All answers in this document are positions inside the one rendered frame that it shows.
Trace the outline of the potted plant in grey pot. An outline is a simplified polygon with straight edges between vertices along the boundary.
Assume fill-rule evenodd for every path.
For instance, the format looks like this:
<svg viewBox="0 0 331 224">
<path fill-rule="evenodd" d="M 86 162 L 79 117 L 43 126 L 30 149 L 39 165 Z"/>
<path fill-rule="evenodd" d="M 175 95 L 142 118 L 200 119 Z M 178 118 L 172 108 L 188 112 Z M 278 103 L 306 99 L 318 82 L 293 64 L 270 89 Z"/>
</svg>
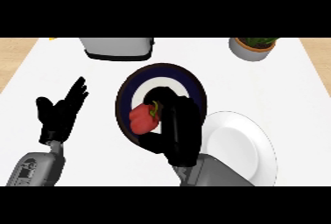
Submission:
<svg viewBox="0 0 331 224">
<path fill-rule="evenodd" d="M 275 48 L 275 42 L 271 44 L 258 44 L 256 46 L 249 46 L 246 44 L 244 38 L 230 38 L 230 48 L 234 55 L 246 61 L 261 61 L 267 58 L 268 54 Z"/>
</svg>

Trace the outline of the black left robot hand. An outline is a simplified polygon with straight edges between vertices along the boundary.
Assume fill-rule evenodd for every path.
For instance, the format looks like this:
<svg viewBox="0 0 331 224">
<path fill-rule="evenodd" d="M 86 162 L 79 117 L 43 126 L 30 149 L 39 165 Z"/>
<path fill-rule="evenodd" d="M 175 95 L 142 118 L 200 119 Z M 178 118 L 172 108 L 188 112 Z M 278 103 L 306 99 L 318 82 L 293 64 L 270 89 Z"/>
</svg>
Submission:
<svg viewBox="0 0 331 224">
<path fill-rule="evenodd" d="M 43 124 L 39 139 L 42 144 L 49 144 L 52 141 L 64 143 L 69 140 L 88 96 L 86 79 L 80 77 L 66 99 L 60 100 L 57 104 L 43 96 L 36 99 L 38 118 Z"/>
</svg>

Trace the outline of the white plate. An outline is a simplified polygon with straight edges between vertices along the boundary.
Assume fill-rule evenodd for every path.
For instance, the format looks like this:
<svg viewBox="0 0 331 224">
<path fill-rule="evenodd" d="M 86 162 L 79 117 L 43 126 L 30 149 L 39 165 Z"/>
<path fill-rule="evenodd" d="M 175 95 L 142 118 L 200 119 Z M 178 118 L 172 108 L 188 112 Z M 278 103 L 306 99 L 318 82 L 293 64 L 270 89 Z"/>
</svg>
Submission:
<svg viewBox="0 0 331 224">
<path fill-rule="evenodd" d="M 246 115 L 221 111 L 206 117 L 202 153 L 218 158 L 255 186 L 275 185 L 275 148 L 261 126 Z"/>
</svg>

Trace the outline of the red bell pepper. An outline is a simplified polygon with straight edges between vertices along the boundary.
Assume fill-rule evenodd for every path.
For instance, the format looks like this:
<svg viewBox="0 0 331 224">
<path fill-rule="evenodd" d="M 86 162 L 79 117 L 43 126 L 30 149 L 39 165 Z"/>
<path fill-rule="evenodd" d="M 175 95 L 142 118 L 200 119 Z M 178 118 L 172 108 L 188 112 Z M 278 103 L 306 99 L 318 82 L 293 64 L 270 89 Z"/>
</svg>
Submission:
<svg viewBox="0 0 331 224">
<path fill-rule="evenodd" d="M 142 103 L 129 112 L 129 126 L 137 135 L 147 134 L 157 128 L 162 120 L 159 108 L 159 103 L 154 101 L 153 104 Z"/>
</svg>

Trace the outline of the dark blue rimmed plate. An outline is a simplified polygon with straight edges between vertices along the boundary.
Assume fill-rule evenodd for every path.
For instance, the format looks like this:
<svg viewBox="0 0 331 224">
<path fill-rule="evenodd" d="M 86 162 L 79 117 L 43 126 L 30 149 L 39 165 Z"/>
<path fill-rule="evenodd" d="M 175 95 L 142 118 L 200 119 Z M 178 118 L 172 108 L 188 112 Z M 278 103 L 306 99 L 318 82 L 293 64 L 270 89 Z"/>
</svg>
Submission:
<svg viewBox="0 0 331 224">
<path fill-rule="evenodd" d="M 139 137 L 131 130 L 131 111 L 142 104 L 147 93 L 156 87 L 169 87 L 178 96 L 193 98 L 200 107 L 202 120 L 207 115 L 207 95 L 203 84 L 184 67 L 157 63 L 141 68 L 126 79 L 116 101 L 119 127 L 128 139 L 139 145 Z"/>
</svg>

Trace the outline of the silver toaster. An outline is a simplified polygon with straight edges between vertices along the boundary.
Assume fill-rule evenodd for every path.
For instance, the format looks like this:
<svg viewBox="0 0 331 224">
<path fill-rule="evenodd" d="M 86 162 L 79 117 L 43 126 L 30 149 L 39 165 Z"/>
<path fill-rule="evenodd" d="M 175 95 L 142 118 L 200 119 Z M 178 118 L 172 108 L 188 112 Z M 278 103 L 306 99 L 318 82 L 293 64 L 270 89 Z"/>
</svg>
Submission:
<svg viewBox="0 0 331 224">
<path fill-rule="evenodd" d="M 144 61 L 151 58 L 154 38 L 80 38 L 95 60 Z"/>
</svg>

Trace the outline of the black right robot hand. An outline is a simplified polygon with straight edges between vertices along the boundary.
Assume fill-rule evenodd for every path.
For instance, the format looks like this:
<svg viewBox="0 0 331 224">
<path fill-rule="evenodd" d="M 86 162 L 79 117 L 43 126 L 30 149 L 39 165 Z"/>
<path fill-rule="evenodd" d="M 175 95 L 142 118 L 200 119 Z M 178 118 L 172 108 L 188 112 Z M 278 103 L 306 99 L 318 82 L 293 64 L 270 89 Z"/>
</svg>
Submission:
<svg viewBox="0 0 331 224">
<path fill-rule="evenodd" d="M 178 96 L 169 87 L 156 87 L 145 95 L 144 104 L 157 102 L 160 110 L 160 133 L 139 135 L 139 146 L 163 153 L 169 164 L 194 167 L 203 145 L 203 121 L 193 98 Z"/>
</svg>

